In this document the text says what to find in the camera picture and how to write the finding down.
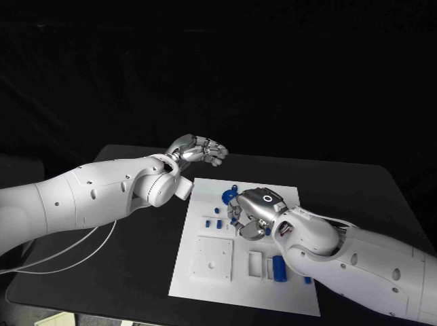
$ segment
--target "blue object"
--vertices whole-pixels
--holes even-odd
[[[285,264],[282,256],[272,256],[272,280],[275,282],[285,282]]]
[[[223,193],[222,193],[222,203],[225,204],[225,206],[229,204],[229,201],[232,200],[232,198],[238,195],[236,193],[236,186],[232,185],[231,189],[226,190]]]

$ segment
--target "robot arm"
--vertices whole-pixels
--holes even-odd
[[[173,194],[185,200],[193,184],[180,168],[196,161],[219,165],[226,150],[187,134],[167,151],[90,163],[39,183],[0,189],[0,256],[46,234],[94,228],[136,209],[161,206]]]
[[[246,240],[264,228],[288,268],[331,291],[389,316],[437,325],[437,258],[393,238],[341,220],[288,209],[267,188],[245,190],[229,202],[228,217]],[[245,211],[248,223],[238,222]]]

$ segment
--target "black background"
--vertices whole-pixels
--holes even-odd
[[[0,1],[0,152],[49,178],[190,133],[379,164],[437,250],[437,2],[80,4]]]

